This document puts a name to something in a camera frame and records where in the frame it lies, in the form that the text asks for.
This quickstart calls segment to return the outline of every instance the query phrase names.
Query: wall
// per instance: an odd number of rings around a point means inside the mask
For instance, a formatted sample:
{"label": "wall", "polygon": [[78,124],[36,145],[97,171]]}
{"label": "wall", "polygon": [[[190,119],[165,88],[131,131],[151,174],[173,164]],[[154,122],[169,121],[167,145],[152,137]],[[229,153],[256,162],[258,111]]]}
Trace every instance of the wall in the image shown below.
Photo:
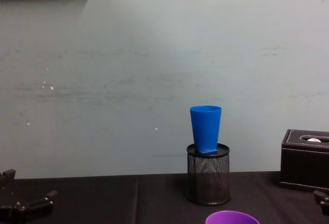
{"label": "wall", "polygon": [[223,107],[232,171],[327,130],[329,0],[1,0],[0,166],[186,171],[189,107]]}

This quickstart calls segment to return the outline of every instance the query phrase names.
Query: black leather tissue box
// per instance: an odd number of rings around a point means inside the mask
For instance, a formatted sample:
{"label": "black leather tissue box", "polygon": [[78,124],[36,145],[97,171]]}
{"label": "black leather tissue box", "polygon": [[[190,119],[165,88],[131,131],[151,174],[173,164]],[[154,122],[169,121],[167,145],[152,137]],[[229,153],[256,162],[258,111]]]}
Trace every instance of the black leather tissue box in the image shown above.
{"label": "black leather tissue box", "polygon": [[329,132],[287,131],[281,146],[280,185],[329,193]]}

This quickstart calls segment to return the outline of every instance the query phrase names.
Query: table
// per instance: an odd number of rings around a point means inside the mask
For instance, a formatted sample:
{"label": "table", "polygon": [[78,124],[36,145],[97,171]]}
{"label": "table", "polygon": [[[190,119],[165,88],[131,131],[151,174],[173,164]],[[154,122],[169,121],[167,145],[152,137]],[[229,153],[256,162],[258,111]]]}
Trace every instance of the table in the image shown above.
{"label": "table", "polygon": [[231,200],[199,206],[186,200],[186,174],[24,179],[16,184],[28,199],[57,190],[53,214],[31,224],[204,224],[208,215],[237,210],[261,224],[328,224],[310,192],[278,187],[279,172],[231,173]]}

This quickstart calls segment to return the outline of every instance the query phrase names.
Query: purple bowl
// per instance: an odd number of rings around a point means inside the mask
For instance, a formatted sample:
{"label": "purple bowl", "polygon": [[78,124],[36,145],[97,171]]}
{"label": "purple bowl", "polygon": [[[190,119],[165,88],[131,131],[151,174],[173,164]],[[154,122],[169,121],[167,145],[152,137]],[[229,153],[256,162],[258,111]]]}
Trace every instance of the purple bowl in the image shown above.
{"label": "purple bowl", "polygon": [[255,218],[238,211],[219,211],[206,219],[206,224],[260,224]]}

